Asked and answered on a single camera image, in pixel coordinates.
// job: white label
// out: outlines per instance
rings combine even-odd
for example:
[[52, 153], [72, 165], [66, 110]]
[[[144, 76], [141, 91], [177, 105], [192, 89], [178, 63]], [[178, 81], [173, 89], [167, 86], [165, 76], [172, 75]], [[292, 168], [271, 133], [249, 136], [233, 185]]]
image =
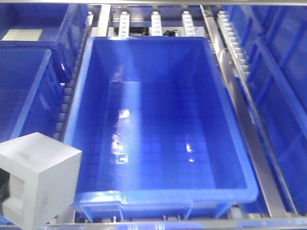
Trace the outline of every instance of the white label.
[[3, 41], [38, 41], [42, 34], [42, 29], [35, 30], [9, 30], [3, 37]]

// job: blue plastic crate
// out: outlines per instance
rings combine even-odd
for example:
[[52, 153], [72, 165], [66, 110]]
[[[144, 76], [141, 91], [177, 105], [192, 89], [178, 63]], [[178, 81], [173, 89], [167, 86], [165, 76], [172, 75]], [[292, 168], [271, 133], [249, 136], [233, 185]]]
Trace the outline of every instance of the blue plastic crate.
[[277, 6], [226, 5], [224, 9], [235, 27], [240, 46], [250, 58], [255, 52], [255, 39], [266, 35]]
[[307, 7], [279, 7], [266, 44], [307, 112]]
[[247, 79], [297, 209], [307, 212], [307, 113], [259, 38]]
[[52, 136], [64, 89], [44, 48], [0, 48], [0, 142], [40, 132]]
[[207, 39], [89, 39], [64, 142], [81, 217], [220, 217], [258, 188]]
[[82, 40], [85, 4], [0, 4], [0, 46], [52, 50], [60, 82], [68, 82]]

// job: white cube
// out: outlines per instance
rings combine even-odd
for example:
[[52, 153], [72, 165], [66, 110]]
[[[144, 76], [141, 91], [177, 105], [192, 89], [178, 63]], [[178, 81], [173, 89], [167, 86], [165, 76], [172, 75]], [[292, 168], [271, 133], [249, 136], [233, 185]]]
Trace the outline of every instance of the white cube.
[[44, 226], [73, 203], [82, 151], [40, 133], [0, 143], [10, 173], [5, 218], [24, 230]]

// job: plastic tote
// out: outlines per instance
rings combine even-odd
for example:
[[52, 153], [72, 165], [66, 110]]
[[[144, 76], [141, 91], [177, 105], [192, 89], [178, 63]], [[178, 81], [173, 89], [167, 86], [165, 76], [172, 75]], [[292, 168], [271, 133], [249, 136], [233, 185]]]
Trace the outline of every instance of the plastic tote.
[[218, 218], [258, 188], [207, 39], [88, 40], [64, 142], [81, 217]]
[[68, 82], [82, 40], [85, 4], [0, 4], [0, 46], [52, 50], [60, 82]]
[[0, 142], [34, 132], [53, 136], [63, 87], [51, 51], [0, 48]]
[[307, 113], [265, 43], [257, 52], [247, 83], [296, 208], [307, 212]]

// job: metal shelf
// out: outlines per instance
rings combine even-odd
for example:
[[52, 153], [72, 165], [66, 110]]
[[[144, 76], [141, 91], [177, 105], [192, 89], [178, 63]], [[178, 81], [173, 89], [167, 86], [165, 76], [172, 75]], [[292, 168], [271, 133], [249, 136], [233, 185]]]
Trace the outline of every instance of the metal shelf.
[[307, 5], [306, 0], [0, 0], [0, 3], [87, 3], [113, 5]]

